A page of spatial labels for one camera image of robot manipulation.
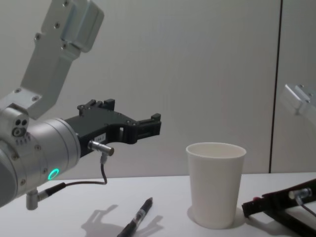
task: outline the cup rim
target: cup rim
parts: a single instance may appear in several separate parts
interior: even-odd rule
[[[196,146],[196,145],[202,145],[202,144],[217,144],[217,145],[229,145],[229,146],[233,146],[235,148],[238,148],[240,150],[243,151],[243,155],[241,156],[234,156],[234,157],[212,157],[212,156],[204,156],[204,155],[200,155],[200,154],[196,154],[193,153],[191,151],[189,151],[190,147]],[[214,159],[234,159],[234,158],[240,158],[240,157],[244,157],[247,154],[247,151],[245,148],[242,148],[240,146],[234,145],[234,144],[229,144],[229,143],[222,143],[222,142],[199,142],[199,143],[193,143],[187,146],[186,148],[186,152],[190,155],[196,156],[196,157],[201,157],[201,158],[214,158]]]

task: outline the white wall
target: white wall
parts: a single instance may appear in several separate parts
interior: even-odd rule
[[[92,51],[74,62],[43,119],[116,99],[135,119],[162,114],[161,135],[113,144],[112,177],[187,174],[185,147],[227,142],[248,150],[244,172],[268,172],[279,0],[96,0],[105,11]],[[48,0],[0,2],[0,95],[19,85]],[[99,155],[61,178],[100,177]]]
[[[316,171],[316,129],[280,103],[286,83],[316,89],[316,1],[284,0],[272,172]]]

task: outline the white table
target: white table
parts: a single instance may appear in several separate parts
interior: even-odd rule
[[[315,177],[316,173],[243,175],[238,207],[255,196]],[[40,191],[58,183],[60,181],[46,183]],[[106,186],[67,187],[40,202],[36,211],[26,210],[23,196],[0,209],[0,236],[116,237],[149,197],[154,198],[154,205],[135,237],[297,236],[263,213],[255,214],[245,222],[241,209],[231,229],[209,230],[197,225],[190,219],[188,176],[116,178],[109,179]],[[316,204],[309,207],[316,210]],[[309,217],[299,208],[293,212],[302,218]]]

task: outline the white paper cup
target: white paper cup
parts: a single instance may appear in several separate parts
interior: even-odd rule
[[[209,229],[225,229],[235,217],[246,150],[225,143],[187,147],[195,221]]]

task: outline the black pen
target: black pen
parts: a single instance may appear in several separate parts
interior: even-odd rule
[[[131,237],[137,230],[137,227],[139,226],[139,224],[147,215],[152,205],[153,205],[153,198],[151,197],[146,200],[144,205],[137,212],[134,219],[129,224],[127,224],[127,226],[122,230],[122,232],[118,235],[118,237]]]

